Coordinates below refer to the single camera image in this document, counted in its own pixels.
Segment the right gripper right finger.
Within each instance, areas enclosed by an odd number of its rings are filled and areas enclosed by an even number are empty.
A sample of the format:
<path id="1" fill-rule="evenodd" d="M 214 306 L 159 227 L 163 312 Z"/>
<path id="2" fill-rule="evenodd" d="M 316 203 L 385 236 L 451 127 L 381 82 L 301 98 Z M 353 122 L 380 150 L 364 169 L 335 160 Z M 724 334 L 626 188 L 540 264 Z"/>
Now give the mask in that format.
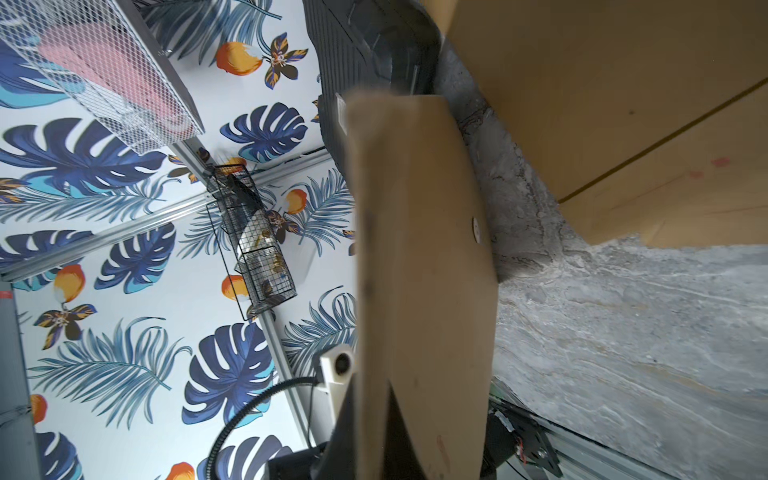
<path id="1" fill-rule="evenodd" d="M 388 390 L 383 478 L 386 480 L 427 479 L 413 448 L 392 385 L 389 385 Z"/>

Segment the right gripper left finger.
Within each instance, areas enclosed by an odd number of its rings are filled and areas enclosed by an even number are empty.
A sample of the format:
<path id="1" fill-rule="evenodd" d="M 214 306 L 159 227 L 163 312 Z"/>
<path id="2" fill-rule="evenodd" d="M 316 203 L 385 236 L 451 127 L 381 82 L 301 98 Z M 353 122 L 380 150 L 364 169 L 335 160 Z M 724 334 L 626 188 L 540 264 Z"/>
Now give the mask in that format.
<path id="1" fill-rule="evenodd" d="M 353 480 L 356 478 L 355 397 L 357 374 L 351 378 L 330 440 L 321 455 L 317 469 L 319 480 Z"/>

